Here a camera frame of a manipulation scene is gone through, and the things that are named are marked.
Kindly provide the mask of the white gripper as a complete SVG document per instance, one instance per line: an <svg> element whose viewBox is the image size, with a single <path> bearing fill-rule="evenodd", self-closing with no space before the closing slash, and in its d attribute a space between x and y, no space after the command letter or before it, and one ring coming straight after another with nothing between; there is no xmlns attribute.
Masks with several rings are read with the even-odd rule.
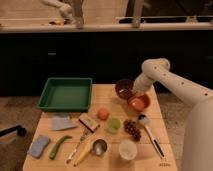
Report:
<svg viewBox="0 0 213 171"><path fill-rule="evenodd" d="M151 86L154 84L155 79L148 77L144 73L141 73L134 81L133 89L130 89L131 96L136 94L145 94Z"/></svg>

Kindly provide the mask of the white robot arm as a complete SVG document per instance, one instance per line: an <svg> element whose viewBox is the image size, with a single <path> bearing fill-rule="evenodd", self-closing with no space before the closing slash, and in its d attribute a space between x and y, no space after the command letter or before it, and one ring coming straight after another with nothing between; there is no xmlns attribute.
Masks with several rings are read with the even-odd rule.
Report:
<svg viewBox="0 0 213 171"><path fill-rule="evenodd" d="M182 153L182 171L213 171L213 90L170 72L166 58L148 59L133 83L133 92L145 94L161 83L192 107L188 114Z"/></svg>

